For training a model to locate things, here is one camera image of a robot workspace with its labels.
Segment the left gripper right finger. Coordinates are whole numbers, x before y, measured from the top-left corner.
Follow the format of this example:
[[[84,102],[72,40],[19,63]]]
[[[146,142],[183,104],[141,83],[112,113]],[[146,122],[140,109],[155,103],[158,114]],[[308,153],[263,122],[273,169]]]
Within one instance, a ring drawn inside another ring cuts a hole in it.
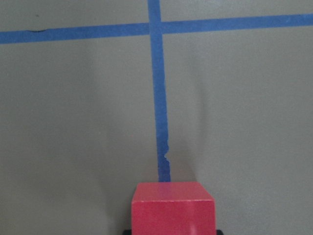
[[[224,235],[224,233],[222,232],[222,230],[216,230],[216,235]]]

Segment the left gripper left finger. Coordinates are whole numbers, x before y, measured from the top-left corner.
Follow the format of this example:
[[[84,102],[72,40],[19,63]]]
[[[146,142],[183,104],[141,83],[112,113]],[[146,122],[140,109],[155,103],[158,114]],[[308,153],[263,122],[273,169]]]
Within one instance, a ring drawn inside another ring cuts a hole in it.
[[[132,235],[132,230],[131,229],[124,230],[123,235]]]

